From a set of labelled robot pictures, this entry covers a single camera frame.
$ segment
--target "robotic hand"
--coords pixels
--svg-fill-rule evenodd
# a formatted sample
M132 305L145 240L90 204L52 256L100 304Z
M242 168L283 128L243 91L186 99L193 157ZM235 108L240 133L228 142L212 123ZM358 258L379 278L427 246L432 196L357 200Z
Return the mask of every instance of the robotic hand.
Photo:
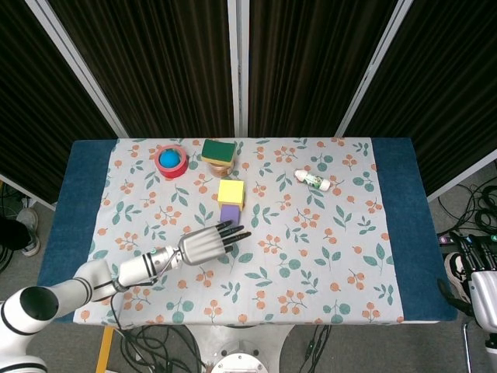
M497 256L492 254L487 243L474 235L464 239L451 232L450 237L462 255L471 304L456 299L442 281L439 281L439 288L451 305L473 316L477 324L490 333L485 346L497 373Z
M154 284L181 261L195 266L229 253L233 250L230 244L251 235L233 235L244 227L229 225L231 221L226 221L189 233L177 247L152 250L123 262L116 279L112 279L105 260L93 260L80 266L71 280L49 288L33 286L17 291L0 304L0 372L47 372L40 358L26 356L26 348L53 319L135 285Z

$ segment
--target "black curtain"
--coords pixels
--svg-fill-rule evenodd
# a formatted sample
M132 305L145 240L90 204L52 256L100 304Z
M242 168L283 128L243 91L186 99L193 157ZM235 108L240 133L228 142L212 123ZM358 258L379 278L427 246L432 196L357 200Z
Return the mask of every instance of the black curtain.
M332 136L395 4L251 0L249 135Z
M415 0L346 136L410 137L432 193L497 148L497 2Z
M0 20L0 173L53 203L73 141L115 134L24 1Z
M50 0L131 137L233 136L226 0Z

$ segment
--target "red tape roll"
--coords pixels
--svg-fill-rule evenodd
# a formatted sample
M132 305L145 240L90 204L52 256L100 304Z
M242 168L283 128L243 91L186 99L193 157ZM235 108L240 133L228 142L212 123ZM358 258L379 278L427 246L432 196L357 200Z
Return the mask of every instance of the red tape roll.
M159 162L159 158L163 152L166 150L174 150L175 152L178 153L179 155L179 164L176 167L172 167L171 169L168 169L166 167L163 167L161 163ZM186 155L186 152L183 150L183 148L179 145L166 145L160 148L156 153L155 153L155 165L157 166L159 172L167 177L168 179L174 179L178 176L181 176L183 173L186 172L188 169L188 155Z

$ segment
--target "table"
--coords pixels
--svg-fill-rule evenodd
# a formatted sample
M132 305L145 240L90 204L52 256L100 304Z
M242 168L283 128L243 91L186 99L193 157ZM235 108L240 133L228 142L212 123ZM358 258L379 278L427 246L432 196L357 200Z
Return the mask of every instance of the table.
M193 144L195 139L187 141ZM302 138L291 141L300 141L295 143L297 146L311 146L312 143L317 158L318 152L321 157L325 156L320 151L324 146L339 146L339 142L345 143L348 139ZM358 144L359 141L354 139L354 143ZM116 141L77 141L74 144L40 272L40 285L52 285L72 277L78 266L86 261L107 181L109 155L115 144ZM456 312L446 304L436 287L436 279L445 279L446 275L412 144L404 138L374 138L371 144L401 299L403 316L399 322L454 319ZM198 161L196 155L191 160ZM238 171L244 171L243 163L240 166ZM71 319L72 316L63 318L64 321Z

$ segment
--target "gray floor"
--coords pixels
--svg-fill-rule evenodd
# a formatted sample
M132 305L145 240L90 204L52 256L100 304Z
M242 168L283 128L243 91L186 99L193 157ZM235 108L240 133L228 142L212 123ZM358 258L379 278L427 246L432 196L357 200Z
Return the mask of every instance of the gray floor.
M492 163L465 180L464 185L480 184L495 176L497 168ZM445 193L442 201L447 209L459 215L464 212L468 197L466 191L456 187ZM10 267L0 274L0 299L36 283L53 213L39 204L35 209L40 217L38 234L42 251L33 258L15 254ZM430 210L438 232L454 223L436 200L430 204ZM334 326L316 372L464 372L461 319L462 316L454 322L429 325ZM297 326L292 330L280 358L281 372L298 372L313 329L313 326ZM102 332L103 328L98 326L53 323L36 336L29 353L42 357L53 373L92 372L96 368ZM470 348L474 372L490 372L485 338L472 323ZM118 351L118 338L114 340L108 368L120 373L131 371Z

